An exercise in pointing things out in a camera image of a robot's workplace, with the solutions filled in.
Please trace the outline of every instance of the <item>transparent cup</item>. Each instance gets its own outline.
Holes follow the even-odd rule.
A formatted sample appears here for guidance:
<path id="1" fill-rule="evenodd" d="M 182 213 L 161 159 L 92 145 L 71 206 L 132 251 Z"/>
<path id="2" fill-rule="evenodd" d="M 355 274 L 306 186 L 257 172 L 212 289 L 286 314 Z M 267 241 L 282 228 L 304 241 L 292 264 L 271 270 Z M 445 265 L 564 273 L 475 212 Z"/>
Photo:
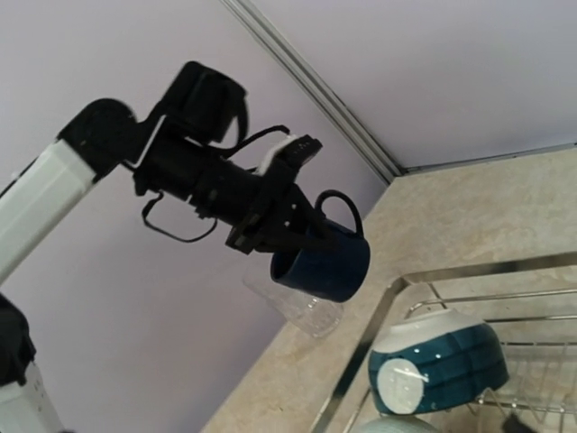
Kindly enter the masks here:
<path id="1" fill-rule="evenodd" d="M 320 338 L 329 334 L 341 321 L 343 304 L 277 284 L 270 278 L 271 258 L 272 254 L 252 255 L 243 276 L 244 285 L 310 336 Z"/>

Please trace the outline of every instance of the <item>white bowl rim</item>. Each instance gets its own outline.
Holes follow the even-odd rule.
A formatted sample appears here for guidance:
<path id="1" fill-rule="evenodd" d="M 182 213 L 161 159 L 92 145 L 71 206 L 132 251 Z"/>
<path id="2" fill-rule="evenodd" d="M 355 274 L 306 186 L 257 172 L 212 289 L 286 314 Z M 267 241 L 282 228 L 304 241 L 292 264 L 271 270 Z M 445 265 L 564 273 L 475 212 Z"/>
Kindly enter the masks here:
<path id="1" fill-rule="evenodd" d="M 416 415 L 380 415 L 379 418 L 372 419 L 360 426 L 357 426 L 352 431 L 354 433 L 365 433 L 367 428 L 370 432 L 380 432 L 379 428 L 403 428 L 408 427 L 410 431 L 415 433 L 440 433 L 440 430 L 435 428 L 432 424 L 417 418 Z"/>
<path id="2" fill-rule="evenodd" d="M 372 350 L 382 354 L 390 354 L 445 334 L 484 323 L 480 318 L 465 315 L 455 309 L 432 311 L 391 326 L 380 336 Z"/>

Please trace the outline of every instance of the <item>dark blue mug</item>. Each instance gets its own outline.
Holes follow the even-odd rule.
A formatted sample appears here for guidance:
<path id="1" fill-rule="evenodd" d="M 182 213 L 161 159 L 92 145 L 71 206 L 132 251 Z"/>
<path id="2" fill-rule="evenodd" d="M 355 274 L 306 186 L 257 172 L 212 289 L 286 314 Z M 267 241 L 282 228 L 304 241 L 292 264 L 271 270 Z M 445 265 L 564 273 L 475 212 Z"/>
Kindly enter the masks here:
<path id="1" fill-rule="evenodd" d="M 351 209 L 355 231 L 325 217 L 323 203 L 330 197 L 340 198 Z M 301 249 L 275 253 L 270 262 L 271 278 L 283 286 L 302 290 L 317 298 L 345 302 L 361 287 L 371 260 L 371 248 L 364 238 L 362 219 L 353 201 L 340 191 L 322 192 L 315 203 L 325 226 L 333 233 L 336 248 L 332 251 Z M 315 237 L 309 227 L 307 236 Z"/>

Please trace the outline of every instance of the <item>beige countertop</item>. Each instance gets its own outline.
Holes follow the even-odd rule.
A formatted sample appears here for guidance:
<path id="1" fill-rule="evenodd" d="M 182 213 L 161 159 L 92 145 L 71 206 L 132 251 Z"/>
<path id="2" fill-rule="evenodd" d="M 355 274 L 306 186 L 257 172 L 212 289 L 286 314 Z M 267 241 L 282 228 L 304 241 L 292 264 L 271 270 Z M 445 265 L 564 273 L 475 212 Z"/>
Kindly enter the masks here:
<path id="1" fill-rule="evenodd" d="M 338 328 L 315 340 L 284 326 L 203 431 L 308 431 L 399 275 L 577 250 L 577 150 L 399 178 L 365 232 L 371 267 Z"/>

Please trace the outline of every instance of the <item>blue and white bowl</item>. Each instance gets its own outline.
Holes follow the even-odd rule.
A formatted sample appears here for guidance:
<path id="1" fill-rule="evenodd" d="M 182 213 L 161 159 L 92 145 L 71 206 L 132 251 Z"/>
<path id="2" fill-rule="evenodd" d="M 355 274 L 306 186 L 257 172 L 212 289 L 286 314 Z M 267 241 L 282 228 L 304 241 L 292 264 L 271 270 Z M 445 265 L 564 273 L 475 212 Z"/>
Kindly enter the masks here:
<path id="1" fill-rule="evenodd" d="M 444 309 L 392 326 L 372 348 L 369 380 L 379 412 L 417 414 L 474 401 L 508 371 L 487 323 Z"/>

